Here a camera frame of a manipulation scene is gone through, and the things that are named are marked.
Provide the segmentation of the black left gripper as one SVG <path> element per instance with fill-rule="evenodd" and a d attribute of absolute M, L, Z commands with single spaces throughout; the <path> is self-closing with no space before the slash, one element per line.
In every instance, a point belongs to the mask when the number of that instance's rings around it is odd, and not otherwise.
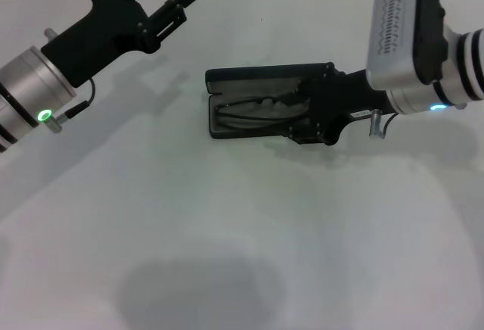
<path fill-rule="evenodd" d="M 167 0 L 148 17 L 136 0 L 92 0 L 90 12 L 41 52 L 78 88 L 127 52 L 153 54 L 187 20 L 185 9 L 195 1 Z"/>

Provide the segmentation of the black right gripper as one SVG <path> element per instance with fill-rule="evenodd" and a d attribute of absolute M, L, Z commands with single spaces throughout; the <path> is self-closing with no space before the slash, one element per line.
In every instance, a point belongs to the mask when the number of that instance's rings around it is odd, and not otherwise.
<path fill-rule="evenodd" d="M 394 114 L 387 94 L 371 88 L 365 70 L 346 74 L 332 64 L 318 65 L 300 78 L 296 93 L 309 97 L 309 120 L 289 125 L 297 144 L 334 145 L 350 123 L 369 119 L 375 110 Z"/>

